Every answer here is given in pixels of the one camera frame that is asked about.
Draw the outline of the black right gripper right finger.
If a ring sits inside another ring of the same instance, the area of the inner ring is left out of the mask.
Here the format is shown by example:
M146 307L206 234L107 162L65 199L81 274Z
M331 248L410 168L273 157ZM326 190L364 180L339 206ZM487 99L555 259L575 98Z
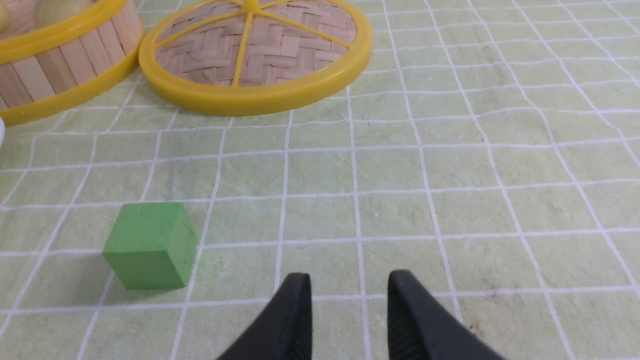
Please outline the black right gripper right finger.
M391 360L502 360L407 269L390 272L387 344Z

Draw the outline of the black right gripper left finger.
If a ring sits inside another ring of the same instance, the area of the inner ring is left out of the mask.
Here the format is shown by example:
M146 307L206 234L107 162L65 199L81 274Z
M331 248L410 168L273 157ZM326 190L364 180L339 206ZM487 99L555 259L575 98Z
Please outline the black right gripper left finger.
M262 312L218 359L311 360L313 299L308 273L285 277Z

